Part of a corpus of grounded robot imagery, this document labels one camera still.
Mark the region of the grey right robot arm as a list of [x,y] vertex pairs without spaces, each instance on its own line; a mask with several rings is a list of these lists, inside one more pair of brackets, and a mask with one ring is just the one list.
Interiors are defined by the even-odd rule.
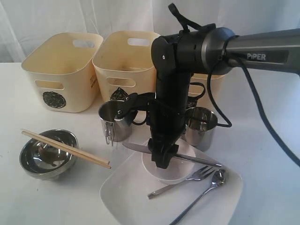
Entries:
[[282,141],[267,120],[250,68],[300,72],[299,29],[237,36],[228,28],[201,28],[159,36],[151,46],[151,58],[157,71],[155,95],[149,101],[151,159],[159,168],[167,168],[177,153],[175,144],[185,130],[188,90],[193,74],[224,75],[232,68],[243,69],[254,95],[259,114],[275,141],[296,164],[299,159]]

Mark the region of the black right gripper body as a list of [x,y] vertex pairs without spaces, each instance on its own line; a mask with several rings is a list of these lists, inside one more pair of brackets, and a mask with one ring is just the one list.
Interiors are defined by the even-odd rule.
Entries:
[[168,92],[159,97],[149,92],[147,125],[150,126],[150,150],[171,150],[184,130],[188,101],[186,92]]

